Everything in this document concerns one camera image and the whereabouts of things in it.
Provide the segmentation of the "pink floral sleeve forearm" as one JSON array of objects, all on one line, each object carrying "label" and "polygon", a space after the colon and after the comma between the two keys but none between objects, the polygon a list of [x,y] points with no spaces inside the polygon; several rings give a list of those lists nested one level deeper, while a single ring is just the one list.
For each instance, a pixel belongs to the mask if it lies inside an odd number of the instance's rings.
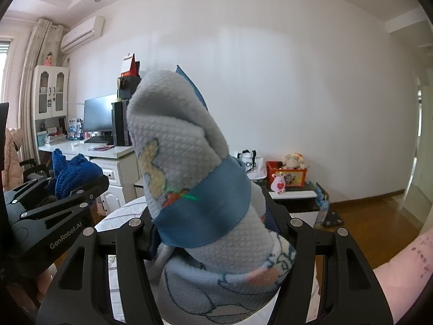
[{"label": "pink floral sleeve forearm", "polygon": [[397,322],[413,306],[432,276],[432,229],[373,271]]}]

